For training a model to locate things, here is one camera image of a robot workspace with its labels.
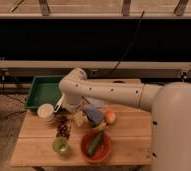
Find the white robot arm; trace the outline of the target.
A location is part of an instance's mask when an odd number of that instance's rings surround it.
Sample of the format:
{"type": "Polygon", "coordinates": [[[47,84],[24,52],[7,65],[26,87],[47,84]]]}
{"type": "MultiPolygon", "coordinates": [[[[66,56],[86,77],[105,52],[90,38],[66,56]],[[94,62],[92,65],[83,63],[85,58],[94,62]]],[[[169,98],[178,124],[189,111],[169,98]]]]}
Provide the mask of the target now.
{"type": "Polygon", "coordinates": [[[59,88],[72,108],[91,97],[150,112],[151,171],[191,171],[191,83],[91,82],[83,69],[75,68],[59,88]]]}

